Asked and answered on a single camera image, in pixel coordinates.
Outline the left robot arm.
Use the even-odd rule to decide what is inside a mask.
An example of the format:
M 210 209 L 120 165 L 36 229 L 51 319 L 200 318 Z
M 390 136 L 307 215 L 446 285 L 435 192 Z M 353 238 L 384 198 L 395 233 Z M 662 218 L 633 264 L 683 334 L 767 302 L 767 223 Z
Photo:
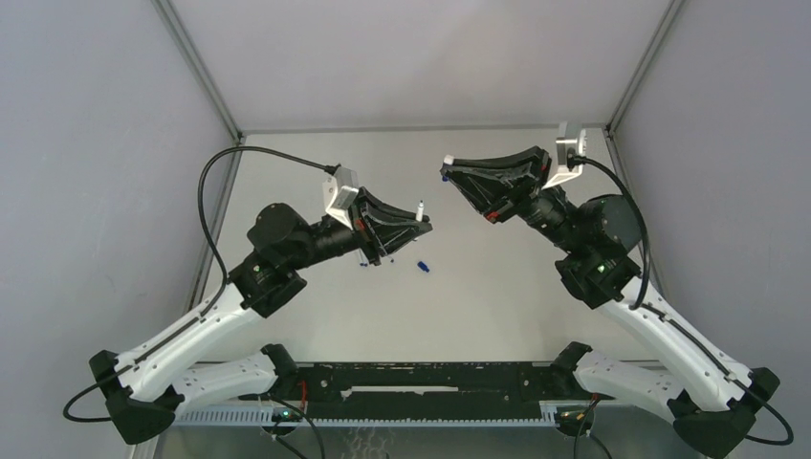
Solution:
M 160 334 L 120 354 L 89 360 L 109 417 L 127 445 L 143 443 L 183 414 L 242 395 L 292 396 L 297 367 L 281 344 L 242 360 L 198 367 L 213 347 L 269 317 L 307 285 L 300 271 L 352 251 L 374 265 L 431 231 L 427 215 L 390 206 L 361 188 L 348 221 L 325 215 L 308 223 L 291 206 L 263 208 L 247 236 L 252 251 L 210 297 Z

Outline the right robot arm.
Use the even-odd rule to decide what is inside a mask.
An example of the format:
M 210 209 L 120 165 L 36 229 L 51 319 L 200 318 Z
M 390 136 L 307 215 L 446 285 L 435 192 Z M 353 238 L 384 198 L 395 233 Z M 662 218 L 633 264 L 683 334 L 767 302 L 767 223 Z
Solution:
M 656 373 L 570 343 L 555 359 L 557 392 L 586 391 L 653 414 L 691 448 L 723 458 L 750 440 L 778 377 L 727 355 L 682 317 L 650 283 L 647 226 L 625 187 L 572 204 L 552 179 L 554 162 L 539 147 L 494 159 L 446 157 L 442 178 L 490 223 L 521 219 L 564 256 L 555 264 L 566 291 L 623 327 L 663 364 Z

